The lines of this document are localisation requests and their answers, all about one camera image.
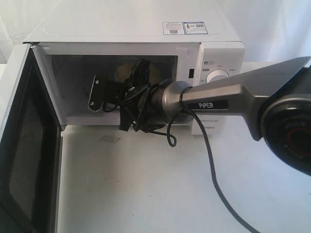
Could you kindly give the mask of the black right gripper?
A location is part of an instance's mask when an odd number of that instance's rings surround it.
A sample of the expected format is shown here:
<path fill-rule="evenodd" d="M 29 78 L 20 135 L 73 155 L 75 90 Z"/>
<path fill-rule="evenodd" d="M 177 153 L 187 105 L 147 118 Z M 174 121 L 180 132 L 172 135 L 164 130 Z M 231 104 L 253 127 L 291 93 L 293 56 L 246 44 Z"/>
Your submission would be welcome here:
<path fill-rule="evenodd" d="M 119 129 L 151 133 L 163 128 L 168 120 L 162 109 L 162 95 L 168 82 L 144 84 L 127 91 L 120 102 Z"/>

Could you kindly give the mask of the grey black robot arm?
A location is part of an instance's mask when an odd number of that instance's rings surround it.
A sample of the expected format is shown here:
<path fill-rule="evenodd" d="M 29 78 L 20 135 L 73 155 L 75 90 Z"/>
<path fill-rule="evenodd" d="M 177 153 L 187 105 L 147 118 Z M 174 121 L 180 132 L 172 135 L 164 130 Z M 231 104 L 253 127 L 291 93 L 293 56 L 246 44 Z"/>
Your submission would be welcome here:
<path fill-rule="evenodd" d="M 218 81 L 141 83 L 120 104 L 120 129 L 151 132 L 195 116 L 241 116 L 284 163 L 311 173 L 310 57 L 297 57 Z"/>

